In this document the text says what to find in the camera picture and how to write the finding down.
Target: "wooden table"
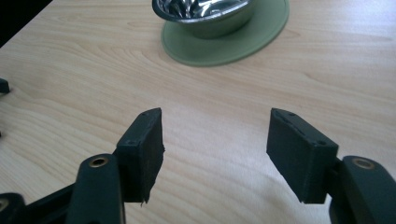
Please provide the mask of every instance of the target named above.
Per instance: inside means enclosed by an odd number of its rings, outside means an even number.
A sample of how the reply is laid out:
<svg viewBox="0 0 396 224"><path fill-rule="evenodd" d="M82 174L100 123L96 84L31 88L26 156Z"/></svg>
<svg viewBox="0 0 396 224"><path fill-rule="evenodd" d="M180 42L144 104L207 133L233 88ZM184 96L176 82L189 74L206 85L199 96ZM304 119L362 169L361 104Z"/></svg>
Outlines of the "wooden table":
<svg viewBox="0 0 396 224"><path fill-rule="evenodd" d="M128 223L330 223L298 202L265 153L270 110L297 113L396 177L396 2L290 0L265 49L217 67L163 51L148 0L54 0L0 50L0 192L27 203L111 153L161 107L166 152L148 204Z"/></svg>

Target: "stainless steel bowl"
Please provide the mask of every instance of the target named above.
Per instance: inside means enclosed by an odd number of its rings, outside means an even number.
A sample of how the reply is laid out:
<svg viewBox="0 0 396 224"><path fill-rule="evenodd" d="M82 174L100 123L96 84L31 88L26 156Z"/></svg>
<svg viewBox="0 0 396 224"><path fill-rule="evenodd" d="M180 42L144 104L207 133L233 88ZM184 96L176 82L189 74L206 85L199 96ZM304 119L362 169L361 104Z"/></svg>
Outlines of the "stainless steel bowl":
<svg viewBox="0 0 396 224"><path fill-rule="evenodd" d="M152 0L155 13L200 38L227 35L243 26L260 0Z"/></svg>

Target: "screw hole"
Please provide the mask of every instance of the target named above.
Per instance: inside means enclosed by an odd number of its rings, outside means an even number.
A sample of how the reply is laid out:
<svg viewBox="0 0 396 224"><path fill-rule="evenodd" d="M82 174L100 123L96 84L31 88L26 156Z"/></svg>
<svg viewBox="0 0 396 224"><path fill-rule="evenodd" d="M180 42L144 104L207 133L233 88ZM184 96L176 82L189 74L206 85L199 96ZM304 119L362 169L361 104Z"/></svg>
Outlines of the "screw hole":
<svg viewBox="0 0 396 224"><path fill-rule="evenodd" d="M99 158L92 159L92 160L90 161L90 166L93 167L93 168L101 167L101 166L106 165L107 162L108 162L108 158L106 158L106 157L99 157Z"/></svg>
<svg viewBox="0 0 396 224"><path fill-rule="evenodd" d="M373 170L375 168L375 165L372 162L365 159L355 158L352 161L353 163L355 163L355 165L359 166L362 169Z"/></svg>

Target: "green saucer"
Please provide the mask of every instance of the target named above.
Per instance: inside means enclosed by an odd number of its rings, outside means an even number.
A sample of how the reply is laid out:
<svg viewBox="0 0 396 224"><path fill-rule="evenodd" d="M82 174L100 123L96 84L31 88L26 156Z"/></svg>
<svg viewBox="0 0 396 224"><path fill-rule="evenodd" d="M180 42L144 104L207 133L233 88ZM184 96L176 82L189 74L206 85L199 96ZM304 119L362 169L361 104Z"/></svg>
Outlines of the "green saucer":
<svg viewBox="0 0 396 224"><path fill-rule="evenodd" d="M167 21L162 42L165 52L180 63L214 66L247 57L269 44L289 16L289 0L259 0L250 21L239 30L215 39L201 39L177 23Z"/></svg>

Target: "black object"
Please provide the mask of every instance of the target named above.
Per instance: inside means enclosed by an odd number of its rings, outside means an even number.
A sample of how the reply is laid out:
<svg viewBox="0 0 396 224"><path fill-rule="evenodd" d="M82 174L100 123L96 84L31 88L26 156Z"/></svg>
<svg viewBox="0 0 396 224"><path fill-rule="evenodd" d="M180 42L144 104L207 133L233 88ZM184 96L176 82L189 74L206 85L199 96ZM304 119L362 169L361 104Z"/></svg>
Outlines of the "black object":
<svg viewBox="0 0 396 224"><path fill-rule="evenodd" d="M25 205L21 195L0 194L0 223L125 223L123 203L149 200L163 163L160 108L140 114L113 155L88 158L75 184Z"/></svg>
<svg viewBox="0 0 396 224"><path fill-rule="evenodd" d="M0 48L34 18L51 0L0 2Z"/></svg>
<svg viewBox="0 0 396 224"><path fill-rule="evenodd" d="M336 158L338 146L305 120L273 108L267 153L303 203L332 196L332 223L396 223L396 182L379 163Z"/></svg>
<svg viewBox="0 0 396 224"><path fill-rule="evenodd" d="M8 82L2 78L0 78L0 92L1 93L9 93Z"/></svg>

